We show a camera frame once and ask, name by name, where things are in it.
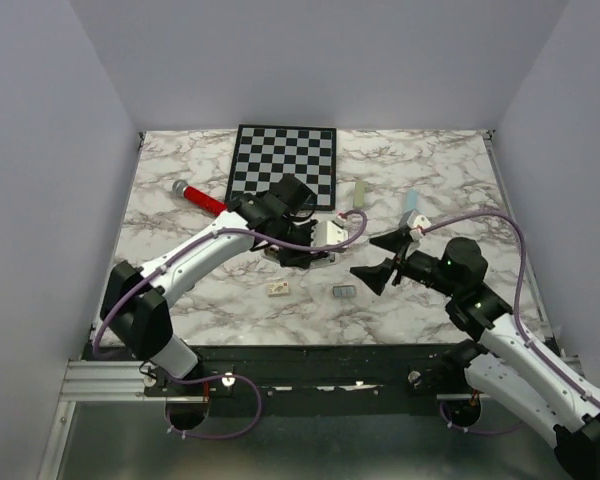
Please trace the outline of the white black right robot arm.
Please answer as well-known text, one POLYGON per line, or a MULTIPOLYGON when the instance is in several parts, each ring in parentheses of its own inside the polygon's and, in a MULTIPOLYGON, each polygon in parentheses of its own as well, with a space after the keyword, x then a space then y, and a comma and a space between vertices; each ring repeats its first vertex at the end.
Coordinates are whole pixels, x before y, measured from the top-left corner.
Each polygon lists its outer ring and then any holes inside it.
POLYGON ((497 401, 538 433, 573 479, 600 479, 600 388, 567 365, 484 281, 488 263, 478 244, 451 239, 441 257, 419 251, 420 229, 400 228, 372 239, 392 252, 376 266, 351 268, 376 295, 403 278, 449 301, 451 322, 467 334, 420 386, 470 387, 497 401))

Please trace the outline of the red glitter toy microphone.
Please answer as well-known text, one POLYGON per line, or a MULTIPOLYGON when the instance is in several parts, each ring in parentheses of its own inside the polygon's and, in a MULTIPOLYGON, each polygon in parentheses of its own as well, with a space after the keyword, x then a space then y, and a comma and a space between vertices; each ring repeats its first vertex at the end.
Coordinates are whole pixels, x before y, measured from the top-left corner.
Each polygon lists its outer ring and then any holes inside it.
POLYGON ((190 186, 185 180, 176 180, 172 185, 172 191, 177 197, 189 201, 196 207, 210 215, 213 215, 214 217, 219 216, 227 209, 225 203, 190 186))

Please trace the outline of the black white chessboard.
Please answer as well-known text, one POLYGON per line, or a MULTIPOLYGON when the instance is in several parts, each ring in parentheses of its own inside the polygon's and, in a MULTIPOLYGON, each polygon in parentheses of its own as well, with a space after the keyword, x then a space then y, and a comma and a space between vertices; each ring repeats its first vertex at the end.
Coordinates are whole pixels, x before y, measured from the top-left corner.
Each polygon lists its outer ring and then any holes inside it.
POLYGON ((336 166, 334 128, 241 124, 225 200, 267 191, 288 174, 316 196, 311 209, 332 211, 336 206, 336 166))

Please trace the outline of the pale green stapler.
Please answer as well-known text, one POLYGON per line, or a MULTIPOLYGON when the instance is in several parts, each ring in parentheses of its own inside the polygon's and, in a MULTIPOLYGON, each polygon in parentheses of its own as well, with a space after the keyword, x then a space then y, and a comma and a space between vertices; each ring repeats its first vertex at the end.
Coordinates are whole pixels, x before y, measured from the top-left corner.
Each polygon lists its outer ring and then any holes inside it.
POLYGON ((354 186, 352 206, 354 209, 362 209, 365 206, 366 182, 359 180, 354 186))

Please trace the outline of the aluminium rail right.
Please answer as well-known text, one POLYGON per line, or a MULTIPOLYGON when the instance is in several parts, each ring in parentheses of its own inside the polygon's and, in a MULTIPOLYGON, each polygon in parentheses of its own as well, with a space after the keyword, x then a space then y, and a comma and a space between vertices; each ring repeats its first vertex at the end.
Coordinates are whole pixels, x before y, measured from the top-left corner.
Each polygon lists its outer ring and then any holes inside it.
POLYGON ((470 401, 471 399, 475 399, 478 397, 474 391, 470 391, 468 393, 448 393, 448 394, 437 394, 436 398, 439 401, 444 402, 460 402, 460 401, 470 401))

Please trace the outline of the small staple box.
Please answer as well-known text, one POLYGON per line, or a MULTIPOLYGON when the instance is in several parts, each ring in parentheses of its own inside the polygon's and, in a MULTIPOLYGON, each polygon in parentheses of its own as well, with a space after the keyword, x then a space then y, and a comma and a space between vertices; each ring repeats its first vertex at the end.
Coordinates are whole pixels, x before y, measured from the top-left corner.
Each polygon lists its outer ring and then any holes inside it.
POLYGON ((290 294, 290 285, 286 281, 271 282, 267 284, 269 297, 286 296, 290 294))

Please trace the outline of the grey staple strip tray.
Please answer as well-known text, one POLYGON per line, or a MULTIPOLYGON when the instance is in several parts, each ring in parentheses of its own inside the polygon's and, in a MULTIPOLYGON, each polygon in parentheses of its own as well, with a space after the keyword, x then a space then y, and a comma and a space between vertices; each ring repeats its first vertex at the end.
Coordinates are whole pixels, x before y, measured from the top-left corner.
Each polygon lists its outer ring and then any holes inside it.
POLYGON ((354 285, 335 285, 332 288, 332 296, 337 299, 352 299, 357 295, 354 285))

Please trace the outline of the aluminium rail left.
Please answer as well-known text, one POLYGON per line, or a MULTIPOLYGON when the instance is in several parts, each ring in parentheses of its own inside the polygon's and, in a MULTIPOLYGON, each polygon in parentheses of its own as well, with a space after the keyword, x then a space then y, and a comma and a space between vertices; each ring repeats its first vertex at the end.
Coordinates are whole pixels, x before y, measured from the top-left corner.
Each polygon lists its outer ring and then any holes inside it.
POLYGON ((131 402, 146 398, 156 380, 135 361, 71 361, 60 390, 62 401, 131 402))

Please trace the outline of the light blue stapler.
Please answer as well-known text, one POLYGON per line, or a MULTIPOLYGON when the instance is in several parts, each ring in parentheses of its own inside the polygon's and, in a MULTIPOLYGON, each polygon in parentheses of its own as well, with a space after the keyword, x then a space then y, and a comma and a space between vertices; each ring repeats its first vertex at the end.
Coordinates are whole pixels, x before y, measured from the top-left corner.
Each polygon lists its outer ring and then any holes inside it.
POLYGON ((405 196, 404 212, 413 212, 419 210, 419 193, 414 189, 409 189, 405 196))

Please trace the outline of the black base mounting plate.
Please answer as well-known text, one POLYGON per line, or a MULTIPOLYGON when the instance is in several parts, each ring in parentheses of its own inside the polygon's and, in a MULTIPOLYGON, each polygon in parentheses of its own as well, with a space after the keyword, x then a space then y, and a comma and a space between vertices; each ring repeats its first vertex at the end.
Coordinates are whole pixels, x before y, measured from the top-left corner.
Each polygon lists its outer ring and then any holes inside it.
MULTIPOLYGON (((449 344, 200 346, 203 385, 178 385, 148 364, 156 380, 141 401, 179 414, 247 418, 408 414, 434 416, 437 394, 473 391, 456 373, 420 386, 451 350, 449 344)), ((465 415, 487 413, 497 403, 487 394, 445 402, 465 415)))

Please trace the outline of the aluminium rail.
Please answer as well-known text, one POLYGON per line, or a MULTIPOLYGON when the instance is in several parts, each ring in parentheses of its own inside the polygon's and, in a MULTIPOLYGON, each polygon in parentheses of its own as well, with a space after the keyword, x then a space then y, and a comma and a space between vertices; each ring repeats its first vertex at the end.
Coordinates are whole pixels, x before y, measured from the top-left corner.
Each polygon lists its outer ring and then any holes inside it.
POLYGON ((474 391, 470 391, 468 393, 448 393, 448 394, 437 394, 436 398, 439 401, 444 402, 460 402, 460 401, 470 401, 471 399, 475 399, 478 397, 474 391))
POLYGON ((71 361, 60 390, 62 401, 131 402, 146 398, 156 380, 135 361, 71 361))

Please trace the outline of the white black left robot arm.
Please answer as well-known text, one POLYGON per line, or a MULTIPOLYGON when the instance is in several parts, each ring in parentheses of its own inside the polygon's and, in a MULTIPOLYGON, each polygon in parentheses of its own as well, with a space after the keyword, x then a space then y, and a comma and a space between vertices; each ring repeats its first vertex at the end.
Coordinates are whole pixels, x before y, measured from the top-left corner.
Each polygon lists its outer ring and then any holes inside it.
POLYGON ((141 267, 127 261, 110 272, 100 310, 102 327, 93 341, 100 353, 110 329, 141 361, 167 372, 181 395, 194 393, 202 380, 199 357, 173 329, 170 308, 207 274, 264 241, 308 247, 313 221, 298 225, 297 214, 313 209, 316 194, 285 174, 264 192, 244 193, 227 204, 209 226, 172 251, 141 267))

